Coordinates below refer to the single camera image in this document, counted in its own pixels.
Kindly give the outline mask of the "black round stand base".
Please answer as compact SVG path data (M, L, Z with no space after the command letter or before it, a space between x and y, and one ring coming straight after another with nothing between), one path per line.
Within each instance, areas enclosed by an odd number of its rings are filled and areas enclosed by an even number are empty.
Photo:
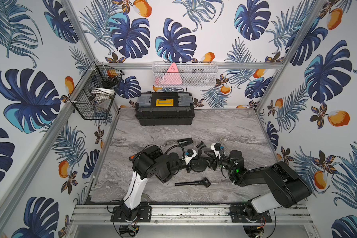
M196 173L202 173L208 167L208 163L206 159L196 159L196 160L191 160L191 162L192 162L191 169Z

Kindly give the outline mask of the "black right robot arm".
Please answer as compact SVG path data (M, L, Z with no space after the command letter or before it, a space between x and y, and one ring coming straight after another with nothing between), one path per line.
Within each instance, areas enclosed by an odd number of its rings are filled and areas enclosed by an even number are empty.
M232 150L229 155L226 155L220 143L213 143L210 150L199 152L198 156L208 162L209 168L226 170L227 178L234 185L268 186L267 194L246 202L242 212L246 217L252 218L280 207L290 208L312 194L308 183L283 161L271 166L248 169L245 167L245 159L241 151Z

